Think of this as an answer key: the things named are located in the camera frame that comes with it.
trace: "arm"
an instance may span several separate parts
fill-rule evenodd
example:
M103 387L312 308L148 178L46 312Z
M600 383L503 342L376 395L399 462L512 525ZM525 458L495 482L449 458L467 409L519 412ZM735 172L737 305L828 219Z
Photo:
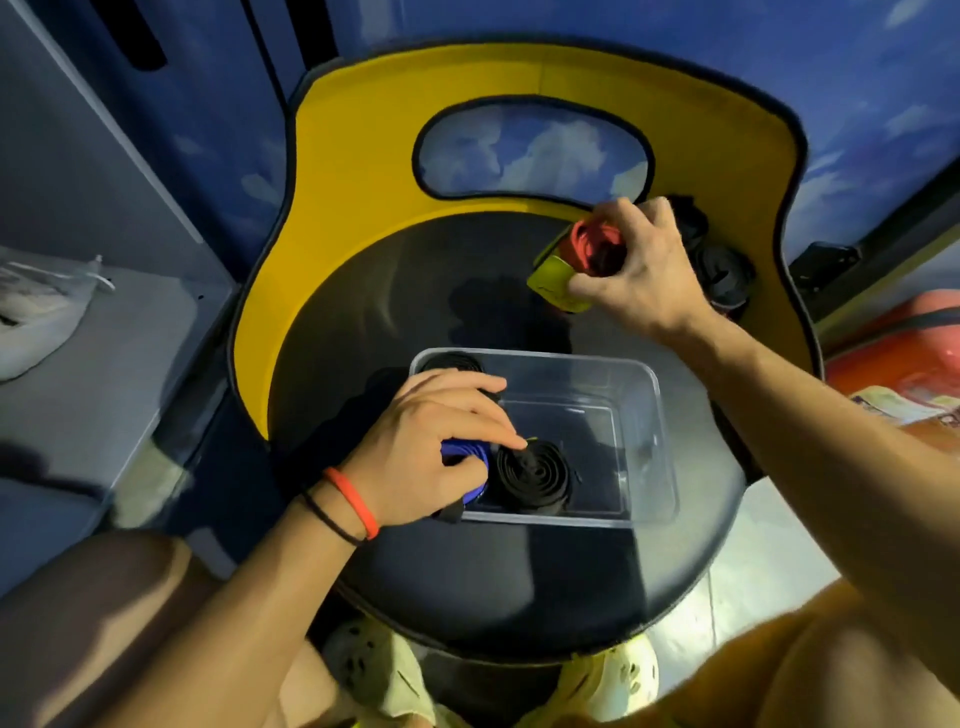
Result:
M666 200L597 211L624 232L628 259L570 292L680 356L837 568L960 694L960 464L715 313Z
M445 467L442 440L459 437L524 448L491 392L506 380L439 370L407 380L341 472L382 525L427 516L486 478L470 457ZM356 538L363 525L333 486L312 490L328 516ZM353 546L299 500L234 576L168 644L96 728L260 728L307 627Z

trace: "tiled floor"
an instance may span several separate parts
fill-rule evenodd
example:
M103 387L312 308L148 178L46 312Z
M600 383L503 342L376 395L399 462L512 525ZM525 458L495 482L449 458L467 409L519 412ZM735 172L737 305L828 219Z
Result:
M751 486L707 576L648 633L660 661L660 694L726 640L803 604L835 578L773 484Z

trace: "red wristband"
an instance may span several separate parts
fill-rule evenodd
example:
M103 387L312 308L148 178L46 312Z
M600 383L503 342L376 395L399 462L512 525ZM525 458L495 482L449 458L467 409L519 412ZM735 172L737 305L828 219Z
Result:
M334 487L340 491L340 495L346 498L350 507L356 511L357 518L367 529L367 540L374 538L380 532L380 526L377 524L376 518L373 517L373 513L370 512L370 508L357 493L357 489L353 487L353 483L347 480L347 476L336 468L324 470L324 477L333 483Z

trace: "black wristband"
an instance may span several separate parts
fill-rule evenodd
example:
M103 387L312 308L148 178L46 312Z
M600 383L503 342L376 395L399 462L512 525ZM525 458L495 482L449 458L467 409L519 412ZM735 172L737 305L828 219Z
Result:
M356 539L350 536L336 521L324 513L324 509L317 505L317 501L310 496L305 488L300 491L300 495L303 496L303 502L306 503L306 507L313 511L313 515L323 521L331 531L333 531L351 546L358 547L363 545L362 539Z

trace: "forearm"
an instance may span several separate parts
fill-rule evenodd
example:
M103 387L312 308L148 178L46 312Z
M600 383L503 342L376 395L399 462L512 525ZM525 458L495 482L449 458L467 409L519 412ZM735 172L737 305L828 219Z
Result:
M669 343L837 568L960 692L960 465L719 316Z
M317 489L316 500L338 523L357 530L359 521L330 486ZM96 728L260 728L352 552L295 500Z

